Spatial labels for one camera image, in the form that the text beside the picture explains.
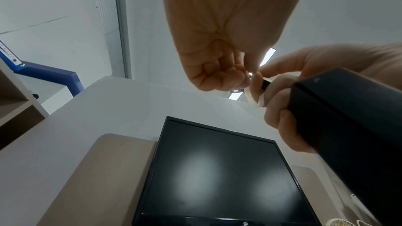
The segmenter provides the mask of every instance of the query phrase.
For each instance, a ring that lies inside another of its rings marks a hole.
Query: black device
[[[383,225],[400,224],[402,92],[345,69],[299,81],[297,130]]]
[[[167,117],[134,226],[318,226],[275,141]]]

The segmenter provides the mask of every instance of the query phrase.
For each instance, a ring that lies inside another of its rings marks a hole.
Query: wooden shelf
[[[31,101],[0,98],[0,126],[26,110]]]

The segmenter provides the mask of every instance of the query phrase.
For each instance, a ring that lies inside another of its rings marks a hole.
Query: black monitor
[[[320,225],[275,141],[167,117],[133,225]]]

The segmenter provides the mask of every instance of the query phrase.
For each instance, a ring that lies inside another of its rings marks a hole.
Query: monitor
[[[167,117],[133,225],[320,225],[275,141]]]

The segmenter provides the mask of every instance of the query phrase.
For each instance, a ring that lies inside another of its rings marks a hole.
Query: hand
[[[360,73],[388,86],[402,90],[402,44],[383,46],[336,44],[307,47],[268,62],[253,75],[250,91],[256,102],[263,98],[264,120],[277,128],[283,141],[296,151],[312,148],[296,130],[296,119],[287,110],[291,85],[336,67]],[[300,76],[283,74],[300,71]],[[263,93],[263,77],[278,76]]]
[[[204,91],[247,87],[297,1],[164,0],[187,77]]]

